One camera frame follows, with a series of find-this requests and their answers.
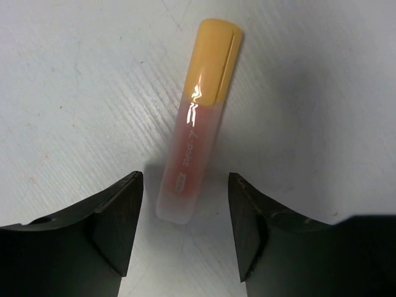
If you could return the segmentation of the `orange clear marker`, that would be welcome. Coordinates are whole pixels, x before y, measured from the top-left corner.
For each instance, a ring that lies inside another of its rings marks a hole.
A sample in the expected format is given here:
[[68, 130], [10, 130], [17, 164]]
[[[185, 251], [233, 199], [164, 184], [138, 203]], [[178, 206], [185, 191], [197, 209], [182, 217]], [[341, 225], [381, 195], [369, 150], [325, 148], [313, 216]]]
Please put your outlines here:
[[199, 25], [156, 204], [161, 219], [185, 224], [194, 213], [242, 38], [225, 20]]

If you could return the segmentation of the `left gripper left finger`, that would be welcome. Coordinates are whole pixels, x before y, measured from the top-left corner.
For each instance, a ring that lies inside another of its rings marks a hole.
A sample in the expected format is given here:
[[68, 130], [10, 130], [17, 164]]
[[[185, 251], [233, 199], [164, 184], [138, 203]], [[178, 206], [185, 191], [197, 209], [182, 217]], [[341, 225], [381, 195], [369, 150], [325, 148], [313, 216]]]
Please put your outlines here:
[[135, 171], [29, 224], [1, 228], [2, 296], [117, 296], [142, 205]]

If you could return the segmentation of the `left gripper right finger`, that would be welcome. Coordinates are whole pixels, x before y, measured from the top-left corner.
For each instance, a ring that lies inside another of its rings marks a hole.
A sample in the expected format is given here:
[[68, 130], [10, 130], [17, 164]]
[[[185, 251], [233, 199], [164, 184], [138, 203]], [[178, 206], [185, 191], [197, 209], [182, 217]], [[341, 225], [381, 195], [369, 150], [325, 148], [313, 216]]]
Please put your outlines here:
[[306, 217], [228, 177], [240, 280], [248, 296], [394, 296], [395, 216], [338, 224]]

